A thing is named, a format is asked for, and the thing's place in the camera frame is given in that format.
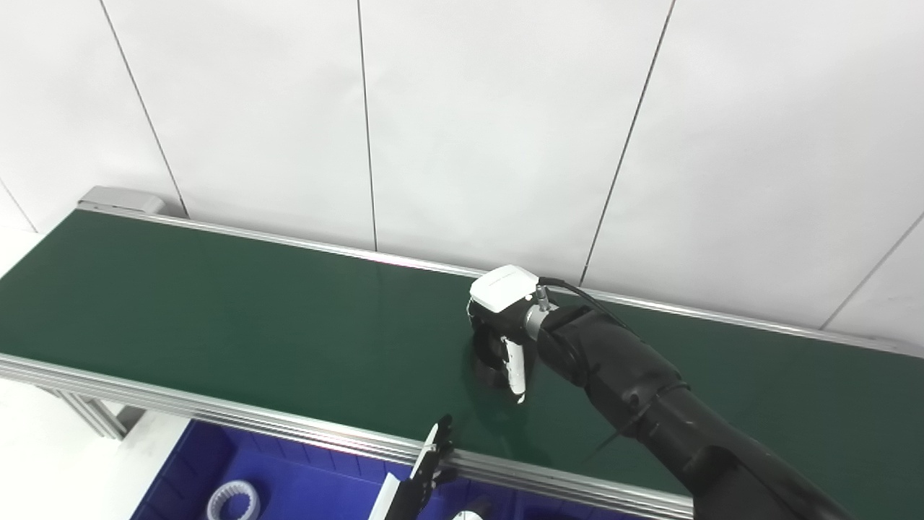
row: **blue bin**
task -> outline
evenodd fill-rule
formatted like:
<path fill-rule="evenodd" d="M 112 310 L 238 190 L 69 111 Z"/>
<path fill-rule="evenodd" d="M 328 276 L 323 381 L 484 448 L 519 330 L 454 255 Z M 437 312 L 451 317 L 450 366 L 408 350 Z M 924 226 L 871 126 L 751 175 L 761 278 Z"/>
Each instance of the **blue bin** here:
<path fill-rule="evenodd" d="M 260 520 L 365 520 L 388 472 L 407 478 L 410 466 L 191 421 L 132 520 L 205 520 L 213 491 L 236 479 L 257 490 Z M 482 497 L 488 520 L 635 520 L 465 478 L 438 488 L 419 520 L 448 520 Z"/>

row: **black robotic arm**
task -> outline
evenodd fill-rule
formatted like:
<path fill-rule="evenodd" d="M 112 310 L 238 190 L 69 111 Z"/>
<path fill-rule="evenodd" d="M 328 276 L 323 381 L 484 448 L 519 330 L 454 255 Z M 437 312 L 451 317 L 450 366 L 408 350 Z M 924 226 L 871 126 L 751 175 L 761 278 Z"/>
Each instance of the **black robotic arm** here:
<path fill-rule="evenodd" d="M 548 301 L 546 285 L 566 286 L 588 304 L 558 308 Z M 477 280 L 471 293 L 473 326 L 487 328 L 494 344 L 502 345 L 497 354 L 518 400 L 525 397 L 526 372 L 518 360 L 535 351 L 584 389 L 620 435 L 641 442 L 689 490 L 696 520 L 853 519 L 714 413 L 673 365 L 580 289 L 505 266 Z"/>

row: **floor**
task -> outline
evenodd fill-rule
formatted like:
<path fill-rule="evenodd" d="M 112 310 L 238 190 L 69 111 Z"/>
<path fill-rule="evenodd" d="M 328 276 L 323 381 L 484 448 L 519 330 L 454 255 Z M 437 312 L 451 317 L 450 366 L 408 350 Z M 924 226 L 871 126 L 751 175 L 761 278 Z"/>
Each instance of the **floor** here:
<path fill-rule="evenodd" d="M 0 276 L 41 237 L 0 228 Z M 0 379 L 0 515 L 128 520 L 187 422 L 148 412 L 103 439 L 51 394 Z"/>

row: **white ring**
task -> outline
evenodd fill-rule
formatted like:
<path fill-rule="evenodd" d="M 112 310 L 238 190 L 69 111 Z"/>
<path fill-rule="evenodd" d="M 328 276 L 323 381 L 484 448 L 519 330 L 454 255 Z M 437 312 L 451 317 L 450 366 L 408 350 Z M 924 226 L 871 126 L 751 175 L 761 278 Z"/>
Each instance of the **white ring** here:
<path fill-rule="evenodd" d="M 247 480 L 232 480 L 212 493 L 209 505 L 205 508 L 209 520 L 222 520 L 222 506 L 235 495 L 247 495 L 250 503 L 247 511 L 234 520 L 256 520 L 257 516 L 260 516 L 260 497 L 257 496 L 257 490 Z"/>

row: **cable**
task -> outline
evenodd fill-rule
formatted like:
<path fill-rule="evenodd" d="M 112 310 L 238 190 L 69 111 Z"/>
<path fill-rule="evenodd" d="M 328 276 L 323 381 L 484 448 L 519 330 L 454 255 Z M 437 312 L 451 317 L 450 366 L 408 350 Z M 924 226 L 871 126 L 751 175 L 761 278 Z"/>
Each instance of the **cable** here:
<path fill-rule="evenodd" d="M 571 285 L 570 283 L 568 283 L 568 282 L 566 282 L 566 281 L 564 281 L 564 280 L 562 280 L 562 279 L 554 279 L 554 278 L 548 278 L 548 277 L 539 277 L 539 285 L 548 285 L 548 286 L 552 286 L 552 287 L 560 287 L 560 288 L 562 288 L 562 289 L 567 289 L 567 290 L 569 290 L 569 291 L 575 293 L 577 296 L 579 296 L 579 297 L 581 297 L 583 300 L 587 301 L 587 303 L 590 303 L 590 305 L 593 306 L 593 308 L 597 309 L 598 311 L 600 311 L 601 313 L 603 313 L 605 316 L 608 316 L 610 319 L 612 319 L 612 320 L 616 323 L 616 325 L 618 325 L 619 327 L 622 327 L 622 328 L 628 330 L 629 332 L 635 334 L 635 331 L 632 330 L 632 328 L 630 328 L 629 325 L 626 325 L 626 322 L 624 322 L 623 320 L 621 320 L 621 319 L 619 319 L 618 317 L 616 317 L 615 314 L 613 314 L 612 312 L 610 312 L 610 309 L 607 309 L 606 307 L 604 307 L 602 303 L 598 302 L 598 301 L 597 301 L 596 299 L 594 299 L 592 296 L 590 296 L 589 294 L 587 294 L 586 292 L 584 292 L 581 288 L 579 288 L 579 287 L 577 287 L 577 286 L 574 286 L 574 285 Z"/>
<path fill-rule="evenodd" d="M 613 435 L 607 437 L 605 440 L 603 440 L 603 442 L 601 442 L 600 444 L 598 444 L 597 447 L 594 448 L 592 452 L 590 452 L 590 455 L 588 455 L 587 457 L 584 458 L 584 462 L 586 463 L 588 460 L 590 460 L 591 458 L 593 458 L 594 455 L 596 455 L 597 453 L 601 452 L 601 451 L 603 450 L 603 448 L 606 448 L 606 447 L 610 444 L 610 442 L 613 442 L 614 440 L 616 440 L 616 439 L 619 438 L 619 437 L 623 437 L 623 436 L 626 434 L 626 432 L 628 432 L 628 430 L 629 430 L 631 427 L 633 427 L 638 421 L 641 420 L 641 418 L 651 409 L 651 407 L 652 407 L 659 399 L 661 399 L 662 397 L 664 397 L 664 395 L 666 395 L 668 392 L 673 391 L 673 390 L 677 390 L 677 389 L 687 389 L 687 390 L 690 390 L 690 386 L 689 386 L 685 381 L 679 381 L 679 382 L 674 383 L 673 385 L 668 385 L 668 386 L 666 386 L 666 387 L 664 387 L 664 388 L 662 388 L 662 389 L 660 389 L 660 390 L 654 392 L 654 395 L 652 395 L 652 396 L 651 396 L 651 399 L 649 399 L 648 402 L 645 403 L 644 406 L 642 406 L 641 410 L 639 410 L 637 414 L 633 415 L 632 418 L 630 418 L 630 419 L 628 420 L 628 422 L 627 422 L 623 427 L 621 427 L 621 428 L 617 429 L 615 432 L 613 432 Z"/>

